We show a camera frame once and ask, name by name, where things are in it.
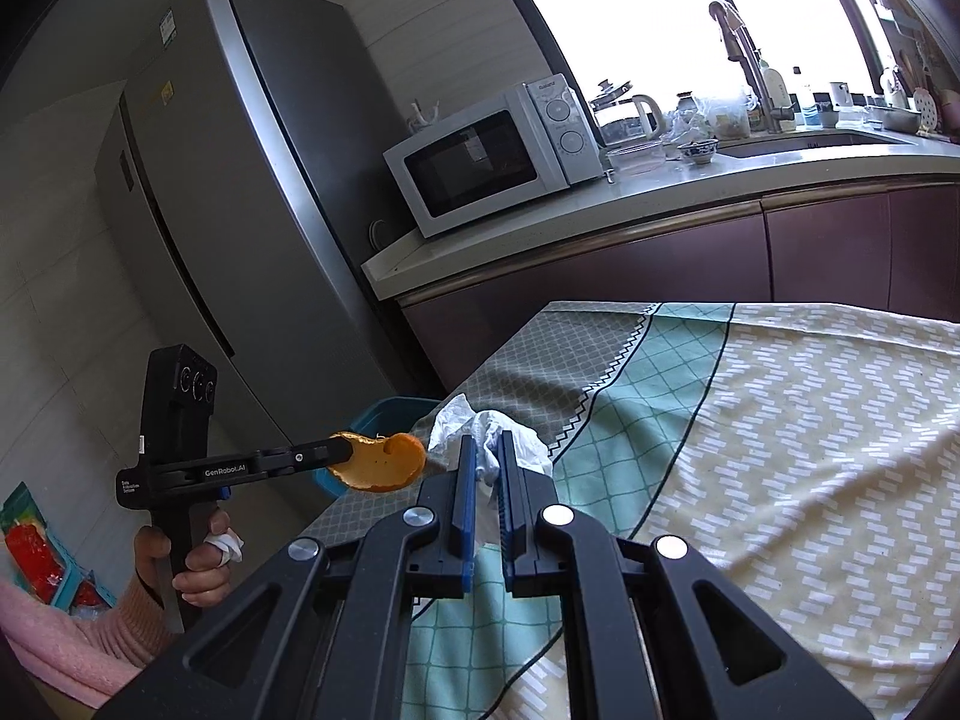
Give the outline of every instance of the cabinet door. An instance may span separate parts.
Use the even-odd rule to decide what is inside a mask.
[[[960,320],[957,266],[960,209],[957,187],[890,194],[890,310],[928,319]]]
[[[404,314],[443,384],[453,388],[552,300],[770,300],[762,215],[517,271],[409,306]]]
[[[886,194],[767,213],[773,299],[882,311],[890,298]]]

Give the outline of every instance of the patterned tablecloth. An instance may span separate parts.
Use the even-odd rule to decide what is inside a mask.
[[[553,303],[454,394],[538,432],[560,501],[687,538],[894,718],[957,644],[958,356],[960,326],[843,306]],[[417,493],[348,493],[307,533]],[[472,594],[416,611],[403,717],[568,717],[560,628],[481,549]]]

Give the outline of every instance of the trash can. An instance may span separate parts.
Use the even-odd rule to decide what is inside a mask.
[[[423,397],[389,397],[377,401],[349,425],[349,431],[362,436],[392,436],[408,433],[416,420],[428,415],[440,405],[439,400]],[[327,469],[313,472],[313,481],[339,498],[347,491],[347,485]]]

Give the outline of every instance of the blue and white bowl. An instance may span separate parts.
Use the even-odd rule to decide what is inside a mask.
[[[685,159],[693,162],[694,165],[707,165],[717,153],[717,138],[710,138],[707,141],[697,141],[696,143],[686,143],[683,146],[677,146],[677,151],[683,154]]]

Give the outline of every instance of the kettle handle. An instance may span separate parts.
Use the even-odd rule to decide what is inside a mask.
[[[659,136],[666,133],[666,121],[664,120],[664,113],[659,109],[659,105],[656,104],[656,100],[650,97],[650,95],[634,95],[632,97],[634,105],[637,107],[637,111],[640,113],[640,116],[646,116],[646,112],[641,107],[640,103],[647,103],[650,106],[650,112],[654,115],[654,121],[656,122],[656,127],[654,131],[647,135],[648,138],[659,138]]]

